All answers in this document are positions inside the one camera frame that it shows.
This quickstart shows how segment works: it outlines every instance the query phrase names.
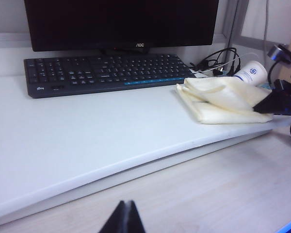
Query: black keyboard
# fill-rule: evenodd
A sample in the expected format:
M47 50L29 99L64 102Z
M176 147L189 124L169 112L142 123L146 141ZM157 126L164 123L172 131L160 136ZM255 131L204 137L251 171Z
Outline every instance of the black keyboard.
M172 85L195 77L174 54L37 58L24 65L33 98Z

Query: cloth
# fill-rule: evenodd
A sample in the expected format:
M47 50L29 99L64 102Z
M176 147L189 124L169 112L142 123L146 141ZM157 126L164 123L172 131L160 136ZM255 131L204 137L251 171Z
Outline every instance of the cloth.
M253 107L270 93L236 77L186 78L177 93L195 118L204 124L264 123L271 114Z

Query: desk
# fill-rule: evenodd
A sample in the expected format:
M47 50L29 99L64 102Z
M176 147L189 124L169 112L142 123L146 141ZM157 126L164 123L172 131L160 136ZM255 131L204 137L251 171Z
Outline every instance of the desk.
M98 232L134 200L147 233L274 233L291 221L289 128L0 226L0 233Z

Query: white cup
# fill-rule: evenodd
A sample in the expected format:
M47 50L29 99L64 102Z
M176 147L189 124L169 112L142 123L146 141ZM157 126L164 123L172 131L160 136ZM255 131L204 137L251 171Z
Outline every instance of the white cup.
M240 71L234 74L245 83L257 86L267 80L267 71L261 63L257 61L248 62Z

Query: computer monitor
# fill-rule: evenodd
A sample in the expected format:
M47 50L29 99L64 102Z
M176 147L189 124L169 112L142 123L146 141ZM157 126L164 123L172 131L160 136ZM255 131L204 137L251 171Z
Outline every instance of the computer monitor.
M218 0L24 0L34 51L212 44Z

